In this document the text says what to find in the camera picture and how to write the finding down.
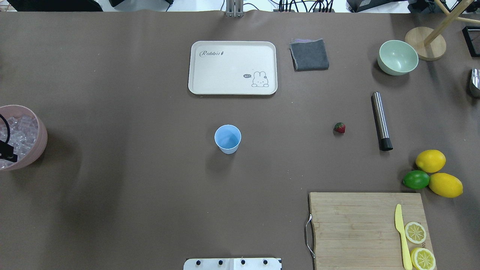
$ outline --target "cutting board handle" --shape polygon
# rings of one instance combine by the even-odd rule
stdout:
[[[312,214],[310,214],[308,216],[308,221],[307,223],[305,224],[305,242],[307,243],[307,247],[308,247],[308,250],[310,250],[310,253],[312,254],[312,258],[315,259],[315,253],[313,252],[313,250],[310,248],[310,246],[308,245],[308,233],[307,233],[307,227],[308,227],[308,223],[312,223]]]

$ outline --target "gray towel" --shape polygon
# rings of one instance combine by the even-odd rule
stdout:
[[[329,62],[324,40],[296,39],[290,43],[295,70],[325,70]]]

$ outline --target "strawberry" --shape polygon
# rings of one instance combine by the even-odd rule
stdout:
[[[342,122],[338,122],[335,124],[335,127],[333,128],[338,133],[345,133],[345,124]]]

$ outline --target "blue cup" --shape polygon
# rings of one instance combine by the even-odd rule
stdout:
[[[215,143],[225,154],[235,153],[240,141],[240,130],[234,125],[223,125],[215,132]]]

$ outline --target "lime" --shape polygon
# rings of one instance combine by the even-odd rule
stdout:
[[[410,242],[421,244],[427,239],[427,232],[420,223],[409,222],[405,225],[405,236]]]
[[[433,270],[435,269],[435,257],[433,253],[423,247],[416,247],[411,253],[412,264],[418,270]]]
[[[463,193],[462,182],[455,176],[444,172],[430,176],[428,187],[436,194],[447,198],[455,198]]]
[[[445,162],[445,155],[438,150],[423,151],[415,160],[417,167],[420,170],[428,173],[438,172],[445,166]]]
[[[430,176],[423,171],[411,171],[403,178],[403,184],[409,188],[421,189],[428,186]]]

